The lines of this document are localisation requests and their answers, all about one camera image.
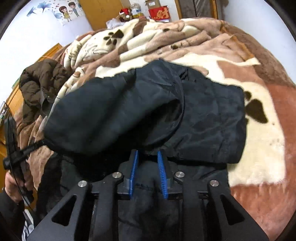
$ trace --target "black sleeve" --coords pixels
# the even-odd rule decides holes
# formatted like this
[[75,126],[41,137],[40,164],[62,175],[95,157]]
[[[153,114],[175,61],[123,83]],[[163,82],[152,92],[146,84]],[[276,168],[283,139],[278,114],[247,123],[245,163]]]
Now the black sleeve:
[[22,213],[23,211],[23,202],[16,204],[10,199],[5,190],[0,193],[0,212],[8,226],[20,240],[22,240],[22,231],[25,224],[25,217]]

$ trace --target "fleece blanket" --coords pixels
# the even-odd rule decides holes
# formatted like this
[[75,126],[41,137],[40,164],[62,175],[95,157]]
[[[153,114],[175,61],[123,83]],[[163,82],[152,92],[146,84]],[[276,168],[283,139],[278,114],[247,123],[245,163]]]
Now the fleece blanket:
[[[296,209],[295,85],[272,54],[242,30],[211,18],[172,23],[134,19],[85,34],[56,55],[74,74],[53,109],[93,77],[111,77],[159,58],[244,90],[247,139],[240,162],[228,165],[229,184],[232,195],[275,240]],[[18,126],[21,147],[42,137],[44,122],[39,117]],[[51,154],[43,147],[29,157],[36,188]]]

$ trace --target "brown puffer jacket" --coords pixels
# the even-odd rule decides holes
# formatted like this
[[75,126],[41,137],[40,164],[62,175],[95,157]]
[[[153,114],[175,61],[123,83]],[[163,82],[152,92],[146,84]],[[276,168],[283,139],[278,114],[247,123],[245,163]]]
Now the brown puffer jacket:
[[30,124],[49,114],[63,84],[72,73],[53,59],[36,62],[24,69],[19,88],[24,97],[23,123]]

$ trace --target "white wall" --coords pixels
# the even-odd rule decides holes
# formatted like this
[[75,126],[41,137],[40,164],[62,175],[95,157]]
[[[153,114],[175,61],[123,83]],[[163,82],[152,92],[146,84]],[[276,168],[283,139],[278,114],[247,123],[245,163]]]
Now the white wall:
[[65,46],[78,35],[92,30],[85,16],[64,26],[50,11],[27,17],[30,9],[40,2],[32,0],[24,6],[0,39],[1,103],[9,96],[12,85],[27,66],[57,43]]
[[[148,12],[148,7],[145,5],[145,0],[129,0],[131,4],[139,3],[141,6],[142,13],[148,17],[150,16]],[[179,20],[177,7],[174,0],[159,0],[161,6],[168,6],[168,10],[170,12],[170,18],[172,21]]]
[[296,83],[296,42],[276,11],[264,0],[228,0],[225,20],[252,35],[284,66]]

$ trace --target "cartoon girl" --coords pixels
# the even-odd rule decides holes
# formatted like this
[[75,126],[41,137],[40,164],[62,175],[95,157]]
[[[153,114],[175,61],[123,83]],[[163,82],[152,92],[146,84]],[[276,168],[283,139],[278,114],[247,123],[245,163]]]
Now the cartoon girl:
[[69,22],[69,20],[72,21],[71,18],[70,18],[70,15],[68,13],[68,10],[67,10],[67,8],[65,6],[61,6],[59,8],[59,11],[64,15],[64,19],[67,19],[68,22]]

